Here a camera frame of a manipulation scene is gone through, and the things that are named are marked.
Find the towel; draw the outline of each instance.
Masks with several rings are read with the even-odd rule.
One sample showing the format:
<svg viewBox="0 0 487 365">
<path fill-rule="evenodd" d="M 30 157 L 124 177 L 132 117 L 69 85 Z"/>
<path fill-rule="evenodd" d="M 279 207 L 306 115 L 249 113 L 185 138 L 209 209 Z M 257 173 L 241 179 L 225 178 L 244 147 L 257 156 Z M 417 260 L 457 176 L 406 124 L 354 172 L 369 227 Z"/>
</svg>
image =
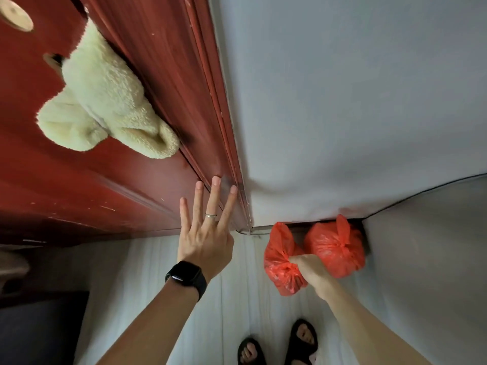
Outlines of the towel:
<svg viewBox="0 0 487 365">
<path fill-rule="evenodd" d="M 108 135 L 154 159 L 179 148 L 173 130 L 154 112 L 140 80 L 88 19 L 76 49 L 62 64 L 64 90 L 38 112 L 47 138 L 86 151 Z"/>
</svg>

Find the sandal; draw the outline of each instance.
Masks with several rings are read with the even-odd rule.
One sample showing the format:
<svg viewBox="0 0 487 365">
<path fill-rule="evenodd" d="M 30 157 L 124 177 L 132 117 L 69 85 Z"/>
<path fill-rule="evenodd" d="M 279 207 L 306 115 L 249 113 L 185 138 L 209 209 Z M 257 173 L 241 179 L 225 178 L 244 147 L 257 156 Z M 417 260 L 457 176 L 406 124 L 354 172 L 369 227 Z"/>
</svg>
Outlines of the sandal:
<svg viewBox="0 0 487 365">
<path fill-rule="evenodd" d="M 301 324 L 306 324 L 308 329 L 311 331 L 311 334 L 315 339 L 314 344 L 306 343 L 297 336 L 298 328 Z M 293 360 L 299 360 L 306 365 L 312 365 L 309 357 L 317 350 L 318 336 L 316 335 L 315 328 L 305 319 L 297 319 L 291 329 L 291 337 L 289 338 L 289 347 L 287 348 L 286 360 L 284 361 L 284 365 L 290 365 Z"/>
<path fill-rule="evenodd" d="M 244 350 L 244 348 L 247 347 L 248 343 L 252 343 L 255 346 L 255 350 L 257 350 L 257 357 L 254 358 L 251 362 L 240 362 L 241 353 Z M 242 365 L 242 364 L 245 364 L 245 365 L 267 365 L 267 363 L 265 362 L 264 353 L 262 352 L 262 348 L 260 347 L 259 342 L 257 342 L 252 337 L 245 338 L 242 341 L 242 343 L 240 343 L 240 346 L 239 346 L 239 351 L 237 353 L 237 363 L 239 365 Z"/>
</svg>

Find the plastic bag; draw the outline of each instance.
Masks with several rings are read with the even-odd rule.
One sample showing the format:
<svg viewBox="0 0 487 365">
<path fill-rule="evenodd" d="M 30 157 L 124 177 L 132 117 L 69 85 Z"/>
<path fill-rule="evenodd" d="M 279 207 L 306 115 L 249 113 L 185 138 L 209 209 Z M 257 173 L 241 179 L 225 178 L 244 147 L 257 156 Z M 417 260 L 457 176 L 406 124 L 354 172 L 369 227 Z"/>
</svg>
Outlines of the plastic bag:
<svg viewBox="0 0 487 365">
<path fill-rule="evenodd" d="M 294 242 L 289 228 L 284 223 L 274 224 L 264 252 L 264 269 L 282 296 L 295 294 L 301 287 L 308 285 L 298 266 L 289 262 L 289 256 L 303 253 Z"/>
<path fill-rule="evenodd" d="M 337 221 L 316 223 L 304 238 L 306 253 L 318 255 L 335 278 L 343 278 L 365 266 L 362 234 L 343 215 Z"/>
</svg>

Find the black smartwatch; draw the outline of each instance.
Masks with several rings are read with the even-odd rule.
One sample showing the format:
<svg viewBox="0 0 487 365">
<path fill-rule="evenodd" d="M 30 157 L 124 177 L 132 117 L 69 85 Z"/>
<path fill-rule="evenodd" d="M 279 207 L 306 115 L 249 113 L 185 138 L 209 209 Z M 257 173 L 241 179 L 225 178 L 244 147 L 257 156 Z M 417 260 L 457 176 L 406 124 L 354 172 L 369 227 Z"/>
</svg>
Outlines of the black smartwatch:
<svg viewBox="0 0 487 365">
<path fill-rule="evenodd" d="M 199 266 L 187 261 L 180 261 L 166 274 L 166 282 L 169 277 L 173 278 L 175 282 L 178 282 L 182 286 L 196 288 L 200 294 L 198 301 L 201 300 L 206 290 L 206 279 Z"/>
</svg>

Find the white wall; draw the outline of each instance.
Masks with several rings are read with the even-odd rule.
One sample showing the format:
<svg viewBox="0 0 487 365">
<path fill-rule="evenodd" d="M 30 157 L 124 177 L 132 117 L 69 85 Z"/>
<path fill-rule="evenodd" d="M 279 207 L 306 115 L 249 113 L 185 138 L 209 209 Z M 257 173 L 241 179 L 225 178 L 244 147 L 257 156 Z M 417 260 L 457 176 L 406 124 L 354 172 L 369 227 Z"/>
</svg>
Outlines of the white wall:
<svg viewBox="0 0 487 365">
<path fill-rule="evenodd" d="M 438 365 L 487 363 L 487 177 L 364 222 L 389 326 Z"/>
<path fill-rule="evenodd" d="M 210 0 L 255 225 L 487 170 L 487 0 Z"/>
</svg>

